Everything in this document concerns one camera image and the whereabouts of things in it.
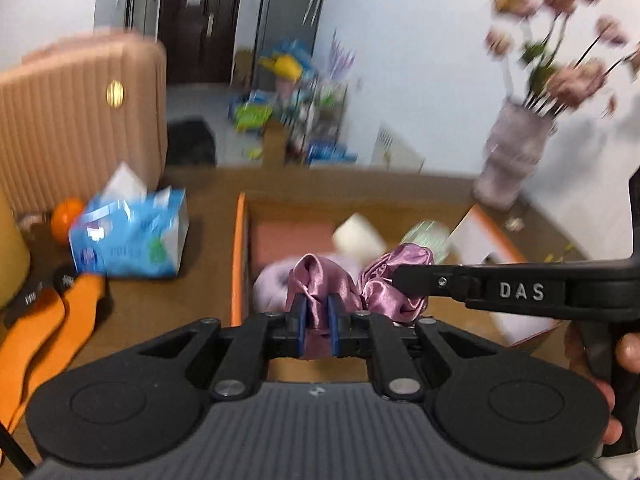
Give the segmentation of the person right hand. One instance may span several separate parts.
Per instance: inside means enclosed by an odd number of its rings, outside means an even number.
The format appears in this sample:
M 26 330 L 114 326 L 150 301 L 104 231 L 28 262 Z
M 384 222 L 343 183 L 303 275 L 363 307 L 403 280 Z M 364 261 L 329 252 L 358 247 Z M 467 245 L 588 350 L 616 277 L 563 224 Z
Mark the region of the person right hand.
M 601 420 L 603 445 L 616 444 L 624 434 L 623 423 L 613 415 L 616 405 L 616 394 L 613 387 L 604 379 L 597 377 L 591 371 L 588 353 L 582 340 L 582 333 L 576 322 L 570 322 L 564 335 L 564 352 L 568 362 L 568 369 L 582 378 L 584 384 L 589 384 L 591 390 L 597 393 L 598 404 L 602 410 Z M 639 375 L 639 334 L 625 334 L 614 349 L 615 362 L 631 375 Z

